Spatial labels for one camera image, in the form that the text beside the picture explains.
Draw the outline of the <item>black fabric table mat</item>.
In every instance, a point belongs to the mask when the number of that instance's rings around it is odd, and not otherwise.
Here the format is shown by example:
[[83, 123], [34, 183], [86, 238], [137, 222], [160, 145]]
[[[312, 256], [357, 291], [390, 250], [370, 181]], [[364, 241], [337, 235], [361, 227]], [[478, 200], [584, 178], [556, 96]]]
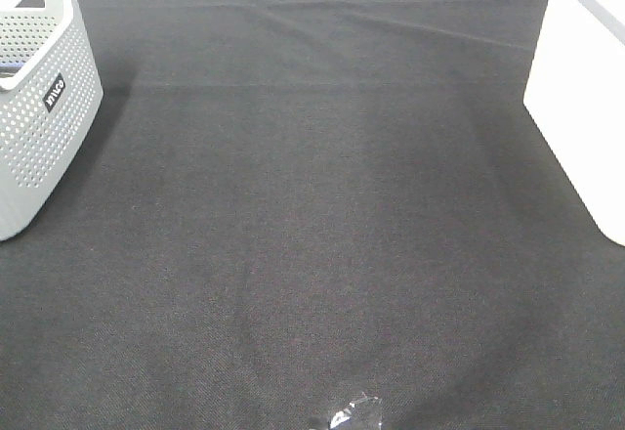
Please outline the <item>black fabric table mat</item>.
[[104, 98], [1, 246], [5, 429], [620, 429], [624, 250], [522, 95], [547, 0], [79, 0]]

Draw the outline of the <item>white plastic storage box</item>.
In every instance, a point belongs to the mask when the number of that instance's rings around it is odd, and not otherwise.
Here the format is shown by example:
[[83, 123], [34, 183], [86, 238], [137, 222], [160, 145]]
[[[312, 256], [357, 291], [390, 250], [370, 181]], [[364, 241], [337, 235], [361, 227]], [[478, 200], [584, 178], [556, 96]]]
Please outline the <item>white plastic storage box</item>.
[[624, 242], [624, 0], [548, 0], [523, 103], [599, 230]]

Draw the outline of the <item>grey perforated plastic basket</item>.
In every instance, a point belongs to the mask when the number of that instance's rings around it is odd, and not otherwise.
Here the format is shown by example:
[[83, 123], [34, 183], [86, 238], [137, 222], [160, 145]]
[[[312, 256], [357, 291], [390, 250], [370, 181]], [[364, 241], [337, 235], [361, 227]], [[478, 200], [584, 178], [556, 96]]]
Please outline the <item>grey perforated plastic basket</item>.
[[18, 235], [42, 208], [103, 96], [78, 0], [2, 5], [2, 239]]

